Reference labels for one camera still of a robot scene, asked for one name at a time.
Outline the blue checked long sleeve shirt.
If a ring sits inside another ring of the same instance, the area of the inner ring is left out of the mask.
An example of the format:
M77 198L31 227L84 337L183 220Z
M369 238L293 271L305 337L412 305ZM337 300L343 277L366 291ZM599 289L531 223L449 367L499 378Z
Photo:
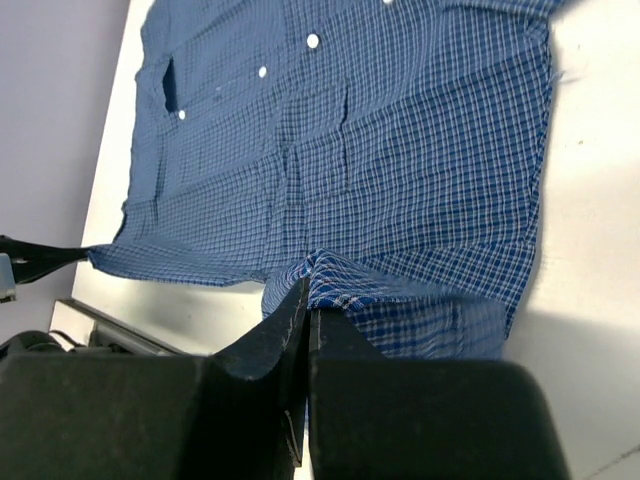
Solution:
M390 357L496 358L536 253L557 1L157 1L123 223L135 280L295 282Z

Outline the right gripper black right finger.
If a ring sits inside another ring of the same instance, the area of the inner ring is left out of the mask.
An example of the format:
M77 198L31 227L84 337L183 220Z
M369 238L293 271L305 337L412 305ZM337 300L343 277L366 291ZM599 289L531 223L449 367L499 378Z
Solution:
M311 314L318 479L566 479L544 394L495 360L389 359L339 311Z

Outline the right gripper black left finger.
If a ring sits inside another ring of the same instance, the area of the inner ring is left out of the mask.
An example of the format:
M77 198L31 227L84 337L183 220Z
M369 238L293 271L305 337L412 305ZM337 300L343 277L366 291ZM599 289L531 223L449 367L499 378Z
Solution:
M290 479L302 462L309 284L219 351L1 359L5 479Z

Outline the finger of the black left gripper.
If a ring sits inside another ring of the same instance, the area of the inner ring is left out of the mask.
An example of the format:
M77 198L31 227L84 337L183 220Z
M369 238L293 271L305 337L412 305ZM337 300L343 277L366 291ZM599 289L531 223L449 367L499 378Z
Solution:
M61 248L18 241L2 235L1 253L7 254L17 285L29 284L89 258L88 248Z

